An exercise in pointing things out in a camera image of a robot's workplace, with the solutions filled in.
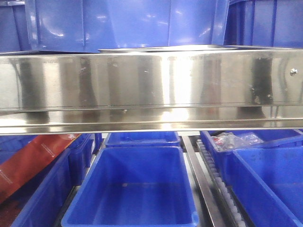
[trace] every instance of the empty blue bin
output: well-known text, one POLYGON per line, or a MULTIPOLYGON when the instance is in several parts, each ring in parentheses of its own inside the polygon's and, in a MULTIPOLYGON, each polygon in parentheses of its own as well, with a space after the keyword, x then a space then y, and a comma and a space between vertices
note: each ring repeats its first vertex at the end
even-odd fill
POLYGON ((228 0, 27 0, 34 50, 223 44, 228 0))
POLYGON ((0 0, 0 52, 31 50, 24 1, 0 0))
POLYGON ((104 148, 62 219, 63 227, 195 227, 179 147, 104 148))
MULTIPOLYGON (((299 130, 237 130, 226 131, 232 132, 235 136, 252 132, 262 139, 263 143, 257 143, 241 148, 272 148, 272 147, 299 147, 303 145, 303 133, 299 130)), ((232 157, 232 149, 227 151, 219 151, 214 140, 208 131, 201 131, 201 141, 205 145, 214 160, 216 167, 219 169, 222 178, 229 181, 230 162, 232 157)))
POLYGON ((104 140, 107 148, 180 146, 180 137, 175 131, 113 132, 104 140))
POLYGON ((231 0, 225 44, 303 47, 303 1, 231 0))
POLYGON ((234 151, 229 185, 256 227, 303 226, 303 148, 234 151))
MULTIPOLYGON (((14 152, 0 152, 0 163, 13 154, 14 152)), ((10 220, 11 227, 52 227, 72 188, 68 155, 69 151, 64 151, 3 202, 0 205, 0 213, 5 214, 5 217, 2 217, 1 221, 7 219, 7 216, 14 218, 11 213, 5 212, 5 208, 9 206, 9 211, 17 216, 15 220, 10 220)))

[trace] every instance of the blue plastic bin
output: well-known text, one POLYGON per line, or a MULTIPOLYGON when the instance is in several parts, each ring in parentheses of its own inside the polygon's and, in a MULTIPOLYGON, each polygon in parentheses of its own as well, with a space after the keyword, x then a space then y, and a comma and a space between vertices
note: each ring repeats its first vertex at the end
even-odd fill
MULTIPOLYGON (((0 163, 10 158, 14 152, 0 152, 0 163)), ((11 227, 52 227, 65 199, 72 188, 68 163, 69 151, 64 151, 42 172, 23 185, 0 205, 1 209, 9 201, 18 203, 21 209, 11 227)))
POLYGON ((82 134, 67 149, 73 185, 81 185, 87 168, 90 167, 94 134, 82 134))
POLYGON ((0 52, 31 50, 24 1, 0 0, 0 52))
POLYGON ((223 44, 228 0, 27 0, 34 50, 223 44))
MULTIPOLYGON (((263 143, 257 143, 242 148, 272 148, 272 147, 298 147, 303 145, 303 133, 299 130, 238 130, 226 131, 233 132, 235 136, 240 136, 249 132, 253 132, 263 143)), ((208 131, 201 131, 201 141, 205 145, 214 160, 216 167, 219 169, 222 178, 229 181, 230 178, 230 161, 232 150, 219 151, 208 131)))
POLYGON ((36 135, 30 136, 0 136, 0 152, 15 152, 32 141, 36 135))
POLYGON ((102 133, 95 133, 95 140, 94 140, 94 150, 93 154, 97 154, 100 150, 100 147, 102 145, 102 133))
POLYGON ((180 146, 180 137, 175 131, 113 132, 107 135, 104 145, 107 148, 180 146))
POLYGON ((303 226, 303 148, 234 151, 232 189, 256 227, 303 226))
POLYGON ((225 44, 303 47, 303 1, 234 0, 225 44))
POLYGON ((198 215, 179 147, 104 148, 63 227, 195 227, 198 215))

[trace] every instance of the stainless steel shelf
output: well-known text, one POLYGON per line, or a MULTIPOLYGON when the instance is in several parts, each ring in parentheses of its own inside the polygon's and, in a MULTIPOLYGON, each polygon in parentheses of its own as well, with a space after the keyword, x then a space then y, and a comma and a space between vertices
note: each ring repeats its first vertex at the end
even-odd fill
POLYGON ((303 127, 303 50, 199 48, 0 56, 0 134, 303 127))

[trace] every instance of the screw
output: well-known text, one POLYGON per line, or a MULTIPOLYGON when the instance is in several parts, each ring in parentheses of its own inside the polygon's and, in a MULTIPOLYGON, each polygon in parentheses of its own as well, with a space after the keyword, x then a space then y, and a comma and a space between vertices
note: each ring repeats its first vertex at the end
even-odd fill
POLYGON ((294 76, 294 75, 297 74, 297 73, 298 73, 298 70, 297 70, 297 69, 291 69, 290 72, 289 72, 289 74, 290 74, 291 76, 294 76))

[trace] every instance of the small item in bin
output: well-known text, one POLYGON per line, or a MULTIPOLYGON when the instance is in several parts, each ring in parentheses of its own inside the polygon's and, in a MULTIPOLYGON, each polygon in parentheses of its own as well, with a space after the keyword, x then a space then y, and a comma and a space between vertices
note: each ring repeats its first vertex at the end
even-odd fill
POLYGON ((217 136, 212 136, 212 139, 219 151, 227 151, 263 142, 263 140, 253 132, 239 136, 235 136, 232 132, 224 132, 217 136))

